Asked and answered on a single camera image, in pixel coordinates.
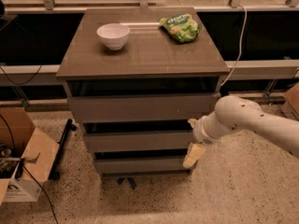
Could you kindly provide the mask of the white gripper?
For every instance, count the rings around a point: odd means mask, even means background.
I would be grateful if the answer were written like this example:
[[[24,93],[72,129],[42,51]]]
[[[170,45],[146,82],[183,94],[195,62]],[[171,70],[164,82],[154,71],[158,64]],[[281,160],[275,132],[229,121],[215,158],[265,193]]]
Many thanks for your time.
[[[197,143],[189,144],[187,154],[183,161],[184,168],[192,168],[196,164],[206,152],[205,145],[211,145],[217,142],[217,139],[207,133],[204,126],[205,120],[206,116],[203,116],[200,119],[188,119],[188,123],[192,127],[193,137]]]

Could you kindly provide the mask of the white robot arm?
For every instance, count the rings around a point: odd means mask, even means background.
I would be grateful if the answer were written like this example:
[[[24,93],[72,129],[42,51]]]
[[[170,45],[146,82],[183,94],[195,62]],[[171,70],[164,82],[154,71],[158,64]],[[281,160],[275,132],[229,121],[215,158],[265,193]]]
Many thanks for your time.
[[[200,119],[188,119],[188,123],[195,142],[188,146],[183,162],[186,169],[196,164],[205,153],[206,145],[240,130],[252,131],[294,157],[299,157],[299,122],[264,113],[251,100],[237,96],[222,97],[212,113]]]

